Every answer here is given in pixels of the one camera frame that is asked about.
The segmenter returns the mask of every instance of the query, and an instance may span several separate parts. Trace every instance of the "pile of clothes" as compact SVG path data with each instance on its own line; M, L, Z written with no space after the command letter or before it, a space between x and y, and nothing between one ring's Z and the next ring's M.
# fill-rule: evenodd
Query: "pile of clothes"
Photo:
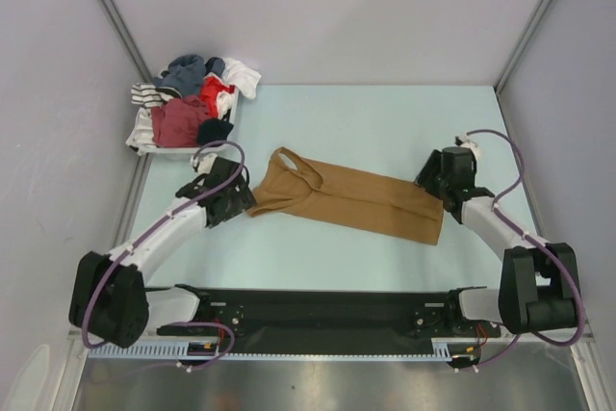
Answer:
M173 60L152 84L131 88L131 103L140 105L126 144L142 147L198 147L226 140L240 92L252 100L261 74L232 58L184 55Z

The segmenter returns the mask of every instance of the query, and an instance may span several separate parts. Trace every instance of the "brown garment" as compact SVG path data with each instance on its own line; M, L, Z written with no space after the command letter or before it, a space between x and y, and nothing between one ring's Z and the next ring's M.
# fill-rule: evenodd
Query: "brown garment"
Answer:
M426 244L438 243L443 223L441 201L411 182L304 159L287 148L274 151L253 193L251 217L284 212Z

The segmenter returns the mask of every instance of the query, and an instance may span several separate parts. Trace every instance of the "shiny floor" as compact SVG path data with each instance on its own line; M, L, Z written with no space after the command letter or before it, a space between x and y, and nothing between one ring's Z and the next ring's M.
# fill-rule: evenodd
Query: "shiny floor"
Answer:
M485 347L485 356L500 347ZM73 411L588 409L571 351L543 344L518 345L479 373L427 363L234 360L191 374L165 367L123 376L143 365L89 360Z

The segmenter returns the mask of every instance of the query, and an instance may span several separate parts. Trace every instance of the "light blue table surface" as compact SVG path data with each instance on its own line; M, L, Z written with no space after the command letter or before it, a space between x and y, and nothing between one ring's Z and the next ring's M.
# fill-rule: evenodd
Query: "light blue table surface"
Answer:
M413 181L431 150L453 145L456 135L477 128L504 131L490 87L263 86L255 100L240 105L231 140L245 150L251 186L261 182L279 146ZM518 174L513 155L496 137L474 140L483 151L476 182L498 193ZM155 157L133 236L193 178L188 158ZM522 188L502 204L534 231ZM449 215L438 245L431 246L274 213L242 215L204 230L169 257L149 285L426 292L497 288L500 277L501 261Z

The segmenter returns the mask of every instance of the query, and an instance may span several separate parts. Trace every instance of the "white wall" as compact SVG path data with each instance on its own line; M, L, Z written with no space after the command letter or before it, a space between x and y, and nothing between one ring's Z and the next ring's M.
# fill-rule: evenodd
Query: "white wall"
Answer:
M494 85L538 0L115 0L145 61L230 55L270 84Z
M136 163L123 141L138 77L96 0L0 0L0 11L1 407L41 344L49 400L77 263L109 248Z
M557 0L505 87L549 238L577 251L583 297L616 379L616 0Z

